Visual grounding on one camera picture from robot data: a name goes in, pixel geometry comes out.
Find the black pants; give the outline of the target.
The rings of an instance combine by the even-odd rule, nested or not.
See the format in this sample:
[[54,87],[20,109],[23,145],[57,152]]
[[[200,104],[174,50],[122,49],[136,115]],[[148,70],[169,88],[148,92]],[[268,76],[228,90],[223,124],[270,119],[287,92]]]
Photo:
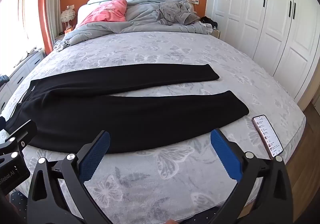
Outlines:
[[154,149],[224,127],[249,113],[231,91],[214,95],[129,97],[128,91],[215,81],[208,64],[132,64],[86,69],[33,80],[7,121],[13,133],[28,120],[37,134],[31,145],[76,153],[101,132],[110,154]]

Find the grey crumpled clothing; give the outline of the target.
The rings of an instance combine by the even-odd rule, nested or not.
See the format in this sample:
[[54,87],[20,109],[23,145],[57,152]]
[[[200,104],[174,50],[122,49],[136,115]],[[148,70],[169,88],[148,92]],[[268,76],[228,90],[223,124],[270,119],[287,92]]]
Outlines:
[[167,26],[173,24],[187,26],[200,19],[188,0],[162,2],[157,9],[157,15],[157,22]]

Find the smartphone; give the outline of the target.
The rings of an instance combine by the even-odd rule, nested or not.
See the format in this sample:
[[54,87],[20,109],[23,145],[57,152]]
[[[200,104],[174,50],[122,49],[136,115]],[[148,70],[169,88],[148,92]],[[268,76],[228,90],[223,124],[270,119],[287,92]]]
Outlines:
[[279,156],[284,149],[266,115],[263,114],[253,117],[252,123],[261,137],[270,158]]

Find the white drawer cabinet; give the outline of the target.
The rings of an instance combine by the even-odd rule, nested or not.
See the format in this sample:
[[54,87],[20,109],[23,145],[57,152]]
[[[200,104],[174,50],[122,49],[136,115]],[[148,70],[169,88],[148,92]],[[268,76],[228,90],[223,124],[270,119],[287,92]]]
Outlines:
[[9,76],[9,81],[1,85],[1,112],[7,105],[14,91],[44,57],[45,52],[43,49],[35,49],[16,66],[13,73]]

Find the dark cloth on cabinet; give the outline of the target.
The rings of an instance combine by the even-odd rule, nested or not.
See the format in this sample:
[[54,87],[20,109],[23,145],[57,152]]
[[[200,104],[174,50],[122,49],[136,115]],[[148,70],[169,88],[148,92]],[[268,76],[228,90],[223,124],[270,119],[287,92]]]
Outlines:
[[0,87],[10,81],[10,78],[7,75],[0,76]]

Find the orange curtain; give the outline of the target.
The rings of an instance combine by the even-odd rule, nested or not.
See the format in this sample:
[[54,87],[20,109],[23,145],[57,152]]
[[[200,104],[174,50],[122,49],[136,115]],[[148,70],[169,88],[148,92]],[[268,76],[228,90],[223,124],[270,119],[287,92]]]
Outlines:
[[47,17],[46,0],[38,0],[40,29],[44,44],[44,52],[46,55],[53,51],[53,43],[50,35],[50,28]]

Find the white decorative lamp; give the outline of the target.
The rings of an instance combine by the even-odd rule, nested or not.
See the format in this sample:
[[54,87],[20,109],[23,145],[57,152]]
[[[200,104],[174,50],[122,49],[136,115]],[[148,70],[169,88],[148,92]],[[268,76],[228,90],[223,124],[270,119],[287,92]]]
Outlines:
[[75,19],[75,15],[74,5],[67,6],[67,8],[61,13],[60,18],[61,22],[65,24],[65,33],[71,31],[72,26],[70,25],[70,21]]

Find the pink pillow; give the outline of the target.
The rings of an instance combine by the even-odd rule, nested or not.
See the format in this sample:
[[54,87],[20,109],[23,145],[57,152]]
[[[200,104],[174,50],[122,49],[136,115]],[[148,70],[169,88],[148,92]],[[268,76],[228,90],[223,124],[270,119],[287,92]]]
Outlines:
[[92,22],[125,22],[126,0],[111,0],[89,13],[76,28]]

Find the white wardrobe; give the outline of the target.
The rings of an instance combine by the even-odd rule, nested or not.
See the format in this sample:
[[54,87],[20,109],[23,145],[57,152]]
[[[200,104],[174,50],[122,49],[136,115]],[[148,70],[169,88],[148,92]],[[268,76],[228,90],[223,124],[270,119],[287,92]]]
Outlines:
[[319,87],[318,0],[207,0],[220,39],[245,53],[305,109]]

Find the black clothes on nightstand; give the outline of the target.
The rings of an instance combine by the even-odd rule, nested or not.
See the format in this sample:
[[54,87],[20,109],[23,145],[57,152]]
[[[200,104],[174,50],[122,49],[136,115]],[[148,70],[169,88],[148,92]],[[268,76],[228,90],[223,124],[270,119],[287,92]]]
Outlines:
[[206,16],[201,17],[201,18],[200,18],[200,21],[201,21],[202,23],[204,23],[204,24],[210,24],[213,29],[217,29],[217,26],[218,26],[217,22],[213,21],[213,20],[210,19],[209,17],[206,17]]

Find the grey duvet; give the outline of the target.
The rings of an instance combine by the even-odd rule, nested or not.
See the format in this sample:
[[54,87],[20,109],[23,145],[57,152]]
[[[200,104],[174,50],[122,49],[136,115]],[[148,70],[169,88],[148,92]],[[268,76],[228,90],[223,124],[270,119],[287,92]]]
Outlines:
[[123,34],[132,32],[178,32],[208,35],[213,32],[210,24],[200,20],[191,25],[183,26],[173,24],[161,25],[157,22],[157,9],[165,1],[184,0],[131,0],[127,3],[125,22],[92,22],[80,26],[70,33],[65,34],[61,41],[57,41],[54,50],[59,52],[80,42],[99,38],[108,34]]

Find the wall switch panel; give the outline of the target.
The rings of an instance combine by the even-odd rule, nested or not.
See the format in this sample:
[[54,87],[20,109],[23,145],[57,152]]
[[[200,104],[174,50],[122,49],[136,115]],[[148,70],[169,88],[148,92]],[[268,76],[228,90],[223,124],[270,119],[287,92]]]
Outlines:
[[199,0],[188,0],[191,4],[199,5]]

